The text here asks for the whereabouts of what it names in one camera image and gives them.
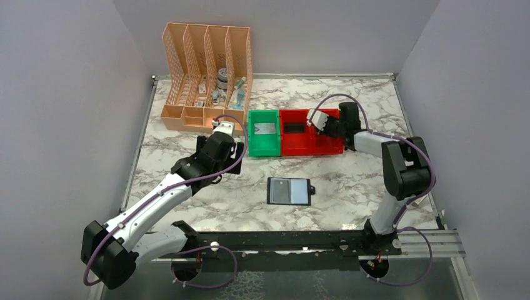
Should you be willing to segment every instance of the plastic bin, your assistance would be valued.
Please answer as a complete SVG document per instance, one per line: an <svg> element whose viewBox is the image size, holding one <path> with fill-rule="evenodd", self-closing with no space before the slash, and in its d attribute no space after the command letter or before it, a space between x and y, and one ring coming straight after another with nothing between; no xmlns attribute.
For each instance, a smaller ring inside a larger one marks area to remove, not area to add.
<svg viewBox="0 0 530 300"><path fill-rule="evenodd" d="M339 117L339 109L320 109ZM313 126L308 126L308 109L280 109L281 155L327 155L341 154L344 145L341 139L319 135Z"/></svg>
<svg viewBox="0 0 530 300"><path fill-rule="evenodd" d="M278 110L249 111L249 155L280 156L279 128Z"/></svg>
<svg viewBox="0 0 530 300"><path fill-rule="evenodd" d="M253 81L250 28L168 23L162 40L171 73L171 90L161 114L166 128L211 133L211 119L220 114L233 114L244 122ZM215 105L211 95L221 68L228 72L227 101ZM244 107L229 109L233 86L243 76ZM200 84L206 86L206 95L199 94ZM195 101L204 101L204 107L194 106ZM236 134L242 133L236 124Z"/></svg>

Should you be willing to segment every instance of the red plastic tray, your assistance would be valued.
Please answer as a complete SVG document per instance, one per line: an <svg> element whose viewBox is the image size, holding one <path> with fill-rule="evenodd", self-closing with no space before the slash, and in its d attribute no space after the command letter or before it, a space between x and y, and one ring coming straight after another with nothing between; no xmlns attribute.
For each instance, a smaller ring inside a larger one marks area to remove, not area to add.
<svg viewBox="0 0 530 300"><path fill-rule="evenodd" d="M339 117L339 109L320 109ZM281 155L329 155L344 152L341 139L317 134L306 124L308 109L280 109Z"/></svg>

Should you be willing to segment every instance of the white marble pattern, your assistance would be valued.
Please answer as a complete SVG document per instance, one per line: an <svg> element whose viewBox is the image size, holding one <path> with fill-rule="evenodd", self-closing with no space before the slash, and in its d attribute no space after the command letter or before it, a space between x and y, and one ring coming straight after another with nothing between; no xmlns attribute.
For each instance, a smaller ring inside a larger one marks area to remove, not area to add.
<svg viewBox="0 0 530 300"><path fill-rule="evenodd" d="M128 206L163 179L177 159L195 151L197 133L168 131L160 118L171 82L159 81ZM313 108L325 96L346 93L365 108L371 127L404 136L406 125L390 79L255 79L251 109ZM337 97L323 108L345 101ZM309 178L311 206L266 204L267 178ZM241 175L226 175L164 216L154 230L184 220L198 231L360 229L383 198L380 159L358 152L338 156L243 160ZM429 201L408 211L400 227L436 228Z"/></svg>

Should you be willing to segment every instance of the wooden shelf organizer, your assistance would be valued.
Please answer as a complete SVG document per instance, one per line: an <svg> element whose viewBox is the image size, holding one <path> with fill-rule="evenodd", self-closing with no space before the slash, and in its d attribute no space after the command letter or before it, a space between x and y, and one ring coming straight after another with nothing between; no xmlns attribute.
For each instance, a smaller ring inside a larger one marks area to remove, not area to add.
<svg viewBox="0 0 530 300"><path fill-rule="evenodd" d="M171 73L171 90L161 114L168 130L211 133L212 119L220 114L246 122L253 81L249 27L168 23L162 40ZM227 68L228 89L225 102L215 105L212 92L221 68ZM244 109L229 109L234 85L243 76ZM205 96L199 95L199 84L206 85ZM204 107L193 106L195 100L204 101ZM236 123L236 134L242 133Z"/></svg>

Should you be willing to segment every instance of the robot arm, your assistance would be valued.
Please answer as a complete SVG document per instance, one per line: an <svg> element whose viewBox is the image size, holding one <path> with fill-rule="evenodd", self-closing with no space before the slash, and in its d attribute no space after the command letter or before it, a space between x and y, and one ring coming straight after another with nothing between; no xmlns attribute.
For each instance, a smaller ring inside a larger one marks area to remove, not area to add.
<svg viewBox="0 0 530 300"><path fill-rule="evenodd" d="M403 207L411 198L429 187L431 173L428 163L408 143L361 129L356 103L343 102L339 104L339 110L339 118L335 118L310 109L307 123L313 124L319 134L341 138L346 149L372 154L382 159L386 192L383 202L365 224L365 229L373 239L379 239L381 236L391 238L403 215ZM407 140L427 154L420 137L410 137Z"/></svg>
<svg viewBox="0 0 530 300"><path fill-rule="evenodd" d="M114 232L91 264L91 271L109 289L125 282L138 264L178 252L184 247L188 240L185 227L171 226L165 231L145 233L175 206L202 188L221 181L222 176L210 175L233 165L244 151L244 144L234 142L233 136L234 123L221 122L208 138L199 136L196 152L179 159L171 173L133 207L103 225L93 221L86 226L81 249L81 260L85 264L109 232ZM239 174L240 171L241 163L227 173ZM187 184L171 188L184 181Z"/></svg>

